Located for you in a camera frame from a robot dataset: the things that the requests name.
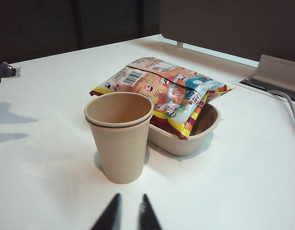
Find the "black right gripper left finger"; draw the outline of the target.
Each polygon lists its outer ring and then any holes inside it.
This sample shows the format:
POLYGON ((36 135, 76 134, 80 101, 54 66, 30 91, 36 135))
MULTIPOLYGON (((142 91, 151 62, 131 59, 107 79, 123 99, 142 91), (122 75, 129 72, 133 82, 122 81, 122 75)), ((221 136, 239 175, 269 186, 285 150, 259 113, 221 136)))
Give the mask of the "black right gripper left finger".
POLYGON ((117 193, 91 227, 91 230, 119 230, 122 216, 121 206, 122 196, 117 193))

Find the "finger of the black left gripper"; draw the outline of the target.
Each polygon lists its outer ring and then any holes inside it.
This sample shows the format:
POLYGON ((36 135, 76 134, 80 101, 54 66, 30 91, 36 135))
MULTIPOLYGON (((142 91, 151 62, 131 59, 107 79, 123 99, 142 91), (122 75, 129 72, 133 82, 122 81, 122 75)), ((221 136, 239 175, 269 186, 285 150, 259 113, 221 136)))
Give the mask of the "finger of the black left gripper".
POLYGON ((7 62, 0 61, 0 83, 3 78, 20 77, 20 69, 10 66, 7 62))

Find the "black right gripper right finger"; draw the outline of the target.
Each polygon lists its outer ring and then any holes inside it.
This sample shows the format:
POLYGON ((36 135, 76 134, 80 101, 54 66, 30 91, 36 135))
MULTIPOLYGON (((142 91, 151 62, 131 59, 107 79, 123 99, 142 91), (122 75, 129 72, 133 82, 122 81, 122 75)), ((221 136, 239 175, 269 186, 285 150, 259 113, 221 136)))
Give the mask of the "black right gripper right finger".
POLYGON ((139 206, 138 230, 162 230, 158 218, 149 201, 148 195, 143 194, 139 206))

